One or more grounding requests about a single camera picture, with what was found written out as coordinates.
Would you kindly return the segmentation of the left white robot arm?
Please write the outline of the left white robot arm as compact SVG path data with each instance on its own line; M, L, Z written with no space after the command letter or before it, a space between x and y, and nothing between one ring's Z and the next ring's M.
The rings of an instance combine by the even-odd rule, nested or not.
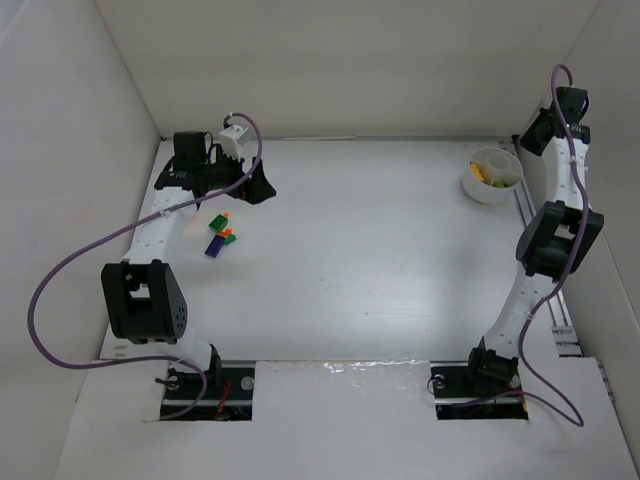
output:
M174 155L154 184L152 220L122 260L101 272L113 335L135 345L153 344L157 352L198 367L212 383L220 381L219 354L189 327L187 302L170 260L202 197L220 190L255 205L275 196L258 159L244 167L241 148L249 136L248 128L229 125L207 145L202 132L176 133Z

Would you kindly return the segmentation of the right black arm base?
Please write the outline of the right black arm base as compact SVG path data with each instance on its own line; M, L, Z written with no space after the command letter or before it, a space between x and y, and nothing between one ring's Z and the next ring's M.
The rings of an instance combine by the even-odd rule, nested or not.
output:
M464 362L430 364L427 390L434 397L438 420L528 420L524 398L506 395L512 385L471 381Z

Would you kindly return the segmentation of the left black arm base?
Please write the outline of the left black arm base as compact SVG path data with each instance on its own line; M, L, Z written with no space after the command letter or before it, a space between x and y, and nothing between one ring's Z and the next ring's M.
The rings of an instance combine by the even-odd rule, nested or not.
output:
M162 386L160 416L173 421L250 421L253 413L255 362L229 361L222 363L221 375L210 381L202 399L187 409L201 392L201 378L196 373L169 368L155 382Z

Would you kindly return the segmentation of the yellow lego plate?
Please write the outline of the yellow lego plate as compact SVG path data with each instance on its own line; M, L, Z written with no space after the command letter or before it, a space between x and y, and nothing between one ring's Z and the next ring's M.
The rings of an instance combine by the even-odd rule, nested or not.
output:
M487 183L487 179L484 175L484 172L481 168L481 165L475 162L471 162L470 163L470 170L472 172L472 174L475 176L475 178L481 182L486 184Z

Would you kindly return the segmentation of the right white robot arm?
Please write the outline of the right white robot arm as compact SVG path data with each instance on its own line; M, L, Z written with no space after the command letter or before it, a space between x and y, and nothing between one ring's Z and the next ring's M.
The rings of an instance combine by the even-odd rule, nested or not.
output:
M466 382L482 394L509 388L535 314L577 270L604 226L586 197L584 160L591 136L581 121L588 94L575 87L554 92L555 101L540 110L518 144L535 190L536 214L516 247L518 269L509 296L465 369Z

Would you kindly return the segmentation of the dark green lego brick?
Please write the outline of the dark green lego brick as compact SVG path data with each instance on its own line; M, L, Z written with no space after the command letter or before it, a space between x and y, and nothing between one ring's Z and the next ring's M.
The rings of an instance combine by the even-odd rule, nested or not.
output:
M227 216L219 214L208 224L208 228L212 232L219 234L227 227L228 221L229 218Z

